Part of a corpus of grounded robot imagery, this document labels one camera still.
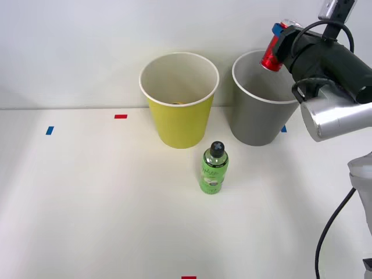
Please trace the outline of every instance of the blue tape marker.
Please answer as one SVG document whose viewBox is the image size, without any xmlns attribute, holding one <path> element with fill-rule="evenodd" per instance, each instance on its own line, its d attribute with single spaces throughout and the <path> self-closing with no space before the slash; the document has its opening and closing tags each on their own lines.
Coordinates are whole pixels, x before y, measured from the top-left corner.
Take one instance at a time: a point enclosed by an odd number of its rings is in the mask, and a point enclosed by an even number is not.
<svg viewBox="0 0 372 279">
<path fill-rule="evenodd" d="M 53 133 L 54 126 L 49 126 L 48 130 L 46 131 L 46 135 L 51 135 Z"/>
</svg>

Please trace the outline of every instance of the plastic bottle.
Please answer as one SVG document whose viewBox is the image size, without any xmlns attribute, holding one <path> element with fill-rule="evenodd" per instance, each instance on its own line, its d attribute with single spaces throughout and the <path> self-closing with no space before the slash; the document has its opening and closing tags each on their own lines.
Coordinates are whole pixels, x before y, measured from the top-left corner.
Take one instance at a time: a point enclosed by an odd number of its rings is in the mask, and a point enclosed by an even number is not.
<svg viewBox="0 0 372 279">
<path fill-rule="evenodd" d="M 202 173 L 200 188 L 204 193 L 216 194 L 221 190 L 222 182 L 228 166 L 228 156 L 225 146 L 220 141 L 212 143 L 205 150 L 202 158 Z"/>
</svg>

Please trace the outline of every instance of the table surface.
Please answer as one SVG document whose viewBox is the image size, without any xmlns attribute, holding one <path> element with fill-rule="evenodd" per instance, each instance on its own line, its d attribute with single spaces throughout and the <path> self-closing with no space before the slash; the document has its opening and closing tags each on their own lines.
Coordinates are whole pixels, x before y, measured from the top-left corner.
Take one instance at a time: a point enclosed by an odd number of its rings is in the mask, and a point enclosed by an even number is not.
<svg viewBox="0 0 372 279">
<path fill-rule="evenodd" d="M 0 278 L 314 279 L 317 241 L 371 130 L 316 143 L 296 111 L 287 133 L 253 147 L 234 138 L 229 113 L 213 108 L 204 139 L 173 149 L 148 109 L 0 111 Z M 199 167 L 215 140 L 230 165 L 221 192 L 206 195 Z M 372 236 L 354 195 L 321 273 L 362 279 L 366 257 Z"/>
</svg>

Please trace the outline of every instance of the bottle cap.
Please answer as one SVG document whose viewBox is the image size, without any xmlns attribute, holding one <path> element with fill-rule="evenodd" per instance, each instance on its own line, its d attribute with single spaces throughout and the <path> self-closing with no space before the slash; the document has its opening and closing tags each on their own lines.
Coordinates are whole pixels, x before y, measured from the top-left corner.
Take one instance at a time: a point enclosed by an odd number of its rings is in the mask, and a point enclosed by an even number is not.
<svg viewBox="0 0 372 279">
<path fill-rule="evenodd" d="M 215 158 L 220 158 L 225 152 L 225 146 L 220 141 L 215 141 L 210 146 L 210 154 Z"/>
</svg>

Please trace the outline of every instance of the yellow paper cup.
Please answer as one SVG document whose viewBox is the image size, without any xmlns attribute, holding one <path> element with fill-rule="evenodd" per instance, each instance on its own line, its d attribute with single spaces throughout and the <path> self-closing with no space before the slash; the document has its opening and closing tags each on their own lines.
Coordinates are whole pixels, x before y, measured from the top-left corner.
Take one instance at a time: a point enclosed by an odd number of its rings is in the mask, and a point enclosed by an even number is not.
<svg viewBox="0 0 372 279">
<path fill-rule="evenodd" d="M 203 138 L 219 82 L 217 67 L 189 52 L 161 56 L 142 70 L 139 86 L 166 145 L 189 148 Z"/>
</svg>

